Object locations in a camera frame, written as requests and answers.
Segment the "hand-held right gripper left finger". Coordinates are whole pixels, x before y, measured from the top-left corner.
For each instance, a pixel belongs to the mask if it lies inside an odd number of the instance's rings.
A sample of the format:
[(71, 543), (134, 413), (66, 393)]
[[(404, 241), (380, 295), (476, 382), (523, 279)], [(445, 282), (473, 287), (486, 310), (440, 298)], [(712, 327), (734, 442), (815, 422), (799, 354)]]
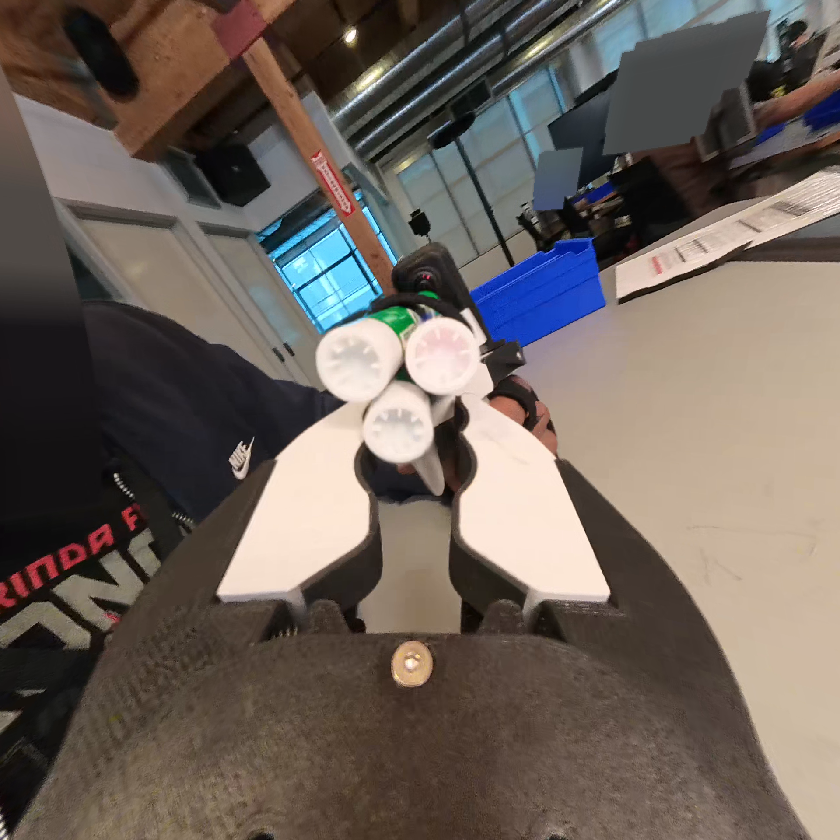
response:
[(223, 603), (358, 606), (383, 572), (379, 503), (364, 474), (367, 405), (342, 406), (275, 459), (217, 588)]

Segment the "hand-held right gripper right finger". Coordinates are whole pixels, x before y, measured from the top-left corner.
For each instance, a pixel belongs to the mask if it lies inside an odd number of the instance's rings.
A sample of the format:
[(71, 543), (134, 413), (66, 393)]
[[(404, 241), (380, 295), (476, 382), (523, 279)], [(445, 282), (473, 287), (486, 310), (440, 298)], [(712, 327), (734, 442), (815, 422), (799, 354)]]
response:
[(533, 624), (546, 602), (603, 605), (611, 590), (560, 462), (531, 431), (481, 398), (461, 398), (466, 478), (451, 508), (449, 578), (481, 615), (519, 605)]

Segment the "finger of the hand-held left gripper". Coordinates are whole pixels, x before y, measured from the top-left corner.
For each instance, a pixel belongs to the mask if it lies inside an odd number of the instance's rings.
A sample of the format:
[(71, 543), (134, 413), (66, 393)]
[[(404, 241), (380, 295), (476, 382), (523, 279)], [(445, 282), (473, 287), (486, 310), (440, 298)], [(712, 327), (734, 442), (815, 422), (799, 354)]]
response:
[(417, 460), (417, 475), (433, 497), (454, 493), (459, 486), (457, 446), (453, 438), (438, 438)]

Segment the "green dry erase marker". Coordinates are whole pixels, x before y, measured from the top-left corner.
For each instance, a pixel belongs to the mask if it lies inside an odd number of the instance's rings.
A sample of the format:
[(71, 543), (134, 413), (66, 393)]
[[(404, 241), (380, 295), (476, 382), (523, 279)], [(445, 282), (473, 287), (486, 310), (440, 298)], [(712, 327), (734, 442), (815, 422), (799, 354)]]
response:
[(397, 377), (407, 341), (424, 320), (410, 308), (371, 311), (323, 334), (316, 350), (324, 387), (346, 403), (368, 403)]
[(419, 460), (431, 448), (434, 436), (429, 397), (409, 381), (389, 384), (364, 414), (364, 444), (388, 464), (401, 466)]

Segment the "red dry erase marker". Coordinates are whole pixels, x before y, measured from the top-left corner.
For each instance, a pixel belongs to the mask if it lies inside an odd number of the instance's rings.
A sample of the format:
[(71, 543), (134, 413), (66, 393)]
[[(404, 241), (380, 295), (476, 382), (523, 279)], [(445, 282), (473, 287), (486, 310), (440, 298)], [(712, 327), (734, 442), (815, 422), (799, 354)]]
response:
[(445, 316), (421, 322), (404, 349), (408, 377), (431, 396), (460, 396), (480, 367), (476, 336), (464, 323)]

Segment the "blue plastic bin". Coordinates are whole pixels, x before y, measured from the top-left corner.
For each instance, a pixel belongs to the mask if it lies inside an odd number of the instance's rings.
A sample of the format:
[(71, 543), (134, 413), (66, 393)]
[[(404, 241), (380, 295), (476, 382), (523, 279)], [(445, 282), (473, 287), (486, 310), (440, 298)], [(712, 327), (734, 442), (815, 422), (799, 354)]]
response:
[(495, 340), (535, 343), (606, 305), (592, 238), (556, 242), (471, 291)]

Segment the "person's left hand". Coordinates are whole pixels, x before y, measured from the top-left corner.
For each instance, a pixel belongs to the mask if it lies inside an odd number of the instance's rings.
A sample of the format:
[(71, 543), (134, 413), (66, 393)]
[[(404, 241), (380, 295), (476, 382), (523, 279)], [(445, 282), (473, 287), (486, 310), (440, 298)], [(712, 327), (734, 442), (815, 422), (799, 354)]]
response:
[(531, 392), (520, 394), (518, 403), (522, 411), (521, 425), (556, 457), (559, 444), (548, 407)]

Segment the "black ceiling lamp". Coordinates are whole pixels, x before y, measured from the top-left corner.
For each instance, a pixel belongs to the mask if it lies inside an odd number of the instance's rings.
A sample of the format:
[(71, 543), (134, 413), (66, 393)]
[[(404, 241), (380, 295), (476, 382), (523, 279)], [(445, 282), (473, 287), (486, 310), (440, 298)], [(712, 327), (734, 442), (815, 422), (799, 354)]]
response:
[(444, 149), (453, 143), (459, 143), (460, 138), (473, 126), (476, 114), (472, 111), (465, 112), (450, 119), (438, 129), (427, 136), (427, 142), (434, 151)]

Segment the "printed paper sheet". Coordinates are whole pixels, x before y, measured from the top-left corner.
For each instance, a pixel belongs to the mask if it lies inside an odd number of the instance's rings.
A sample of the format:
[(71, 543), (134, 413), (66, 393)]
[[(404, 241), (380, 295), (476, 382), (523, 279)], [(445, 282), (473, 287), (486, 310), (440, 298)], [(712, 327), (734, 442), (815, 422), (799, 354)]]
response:
[(621, 304), (716, 268), (750, 249), (838, 215), (839, 168), (803, 181), (723, 219), (637, 254), (615, 270)]

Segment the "small blue bin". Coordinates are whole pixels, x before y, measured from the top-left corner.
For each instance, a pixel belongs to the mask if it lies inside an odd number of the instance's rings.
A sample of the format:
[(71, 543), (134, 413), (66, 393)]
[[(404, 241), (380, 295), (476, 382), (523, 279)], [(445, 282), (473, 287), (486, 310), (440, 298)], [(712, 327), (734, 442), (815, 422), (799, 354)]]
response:
[(756, 139), (754, 148), (777, 154), (823, 140), (838, 131), (839, 92), (800, 118), (763, 131)]

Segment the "wooden post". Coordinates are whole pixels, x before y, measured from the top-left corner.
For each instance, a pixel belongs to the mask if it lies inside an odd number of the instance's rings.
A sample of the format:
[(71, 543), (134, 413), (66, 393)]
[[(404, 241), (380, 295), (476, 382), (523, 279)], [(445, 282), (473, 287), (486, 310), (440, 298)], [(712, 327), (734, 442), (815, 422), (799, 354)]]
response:
[(393, 264), (297, 91), (280, 68), (266, 41), (269, 25), (263, 14), (253, 2), (214, 2), (214, 5), (219, 14), (212, 27), (219, 45), (230, 60), (244, 61), (383, 294), (393, 294)]

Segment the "silver ventilation duct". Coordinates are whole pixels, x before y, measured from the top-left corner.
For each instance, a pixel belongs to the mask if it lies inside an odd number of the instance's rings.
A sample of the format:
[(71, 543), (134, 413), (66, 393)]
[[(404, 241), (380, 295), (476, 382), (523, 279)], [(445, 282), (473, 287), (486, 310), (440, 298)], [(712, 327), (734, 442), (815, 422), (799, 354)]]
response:
[(623, 10), (622, 1), (458, 2), (352, 82), (329, 106), (363, 159), (396, 147), (477, 83), (520, 81), (541, 60)]

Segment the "black wall speaker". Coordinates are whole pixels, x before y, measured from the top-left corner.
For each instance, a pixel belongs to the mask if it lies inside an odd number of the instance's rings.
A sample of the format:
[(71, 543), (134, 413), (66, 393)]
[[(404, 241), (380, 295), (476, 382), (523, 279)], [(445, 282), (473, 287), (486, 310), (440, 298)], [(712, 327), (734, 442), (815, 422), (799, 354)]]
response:
[(224, 203), (244, 207), (270, 189), (270, 181), (249, 147), (225, 143), (194, 154), (197, 168)]

